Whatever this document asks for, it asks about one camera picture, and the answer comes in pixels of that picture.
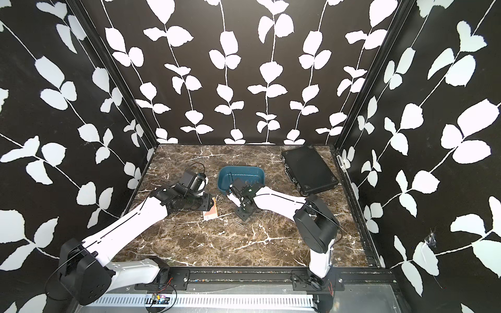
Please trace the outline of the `teal plastic storage box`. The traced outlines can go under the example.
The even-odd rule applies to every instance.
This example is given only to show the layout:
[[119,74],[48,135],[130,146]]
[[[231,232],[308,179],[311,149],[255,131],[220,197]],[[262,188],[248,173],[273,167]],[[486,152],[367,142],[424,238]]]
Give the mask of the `teal plastic storage box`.
[[265,183],[265,171],[255,166],[225,166],[218,175],[217,188],[222,194],[226,194],[229,186],[236,179],[260,177]]

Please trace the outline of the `playing card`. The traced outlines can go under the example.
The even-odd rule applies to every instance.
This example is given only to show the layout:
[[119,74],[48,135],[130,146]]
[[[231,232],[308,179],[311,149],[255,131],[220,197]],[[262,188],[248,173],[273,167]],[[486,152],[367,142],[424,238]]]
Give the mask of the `playing card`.
[[204,221],[209,221],[209,220],[216,219],[218,216],[219,215],[218,215],[218,211],[217,211],[217,206],[216,205],[212,206],[209,211],[203,212],[203,219],[204,219]]

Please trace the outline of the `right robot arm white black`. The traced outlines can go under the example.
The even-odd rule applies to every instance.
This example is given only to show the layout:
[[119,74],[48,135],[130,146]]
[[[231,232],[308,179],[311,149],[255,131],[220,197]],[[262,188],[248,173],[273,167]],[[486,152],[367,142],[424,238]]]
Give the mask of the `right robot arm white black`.
[[319,279],[331,269],[331,250],[341,234],[339,221],[318,196],[298,197],[277,192],[256,183],[248,186],[234,181],[227,198],[237,206],[236,213],[246,221],[256,209],[271,211],[293,221],[310,249],[309,271]]

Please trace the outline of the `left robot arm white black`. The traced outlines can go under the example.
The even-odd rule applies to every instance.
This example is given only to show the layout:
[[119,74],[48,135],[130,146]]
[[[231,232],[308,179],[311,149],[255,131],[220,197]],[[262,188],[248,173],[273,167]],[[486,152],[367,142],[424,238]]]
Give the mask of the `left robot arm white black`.
[[170,281],[170,266],[157,256],[134,262],[113,262],[133,239],[177,209],[209,211],[211,194],[177,193],[160,187],[132,211],[82,241],[68,240],[60,250],[53,276],[79,305],[94,303],[104,294],[132,285],[163,289]]

